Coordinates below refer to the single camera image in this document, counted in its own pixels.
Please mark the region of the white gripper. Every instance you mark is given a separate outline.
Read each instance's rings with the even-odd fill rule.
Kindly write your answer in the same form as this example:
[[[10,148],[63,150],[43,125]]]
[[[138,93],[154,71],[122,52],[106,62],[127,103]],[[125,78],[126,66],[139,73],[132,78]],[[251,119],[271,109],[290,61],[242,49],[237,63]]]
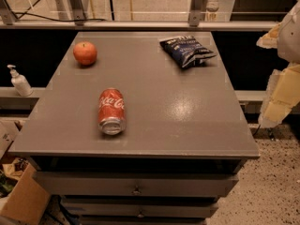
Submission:
[[[260,37],[256,45],[264,49],[277,48],[278,56],[290,62],[282,71],[273,70],[260,110],[260,126],[274,128],[300,102],[300,65],[297,64],[300,63],[300,1],[281,23]]]

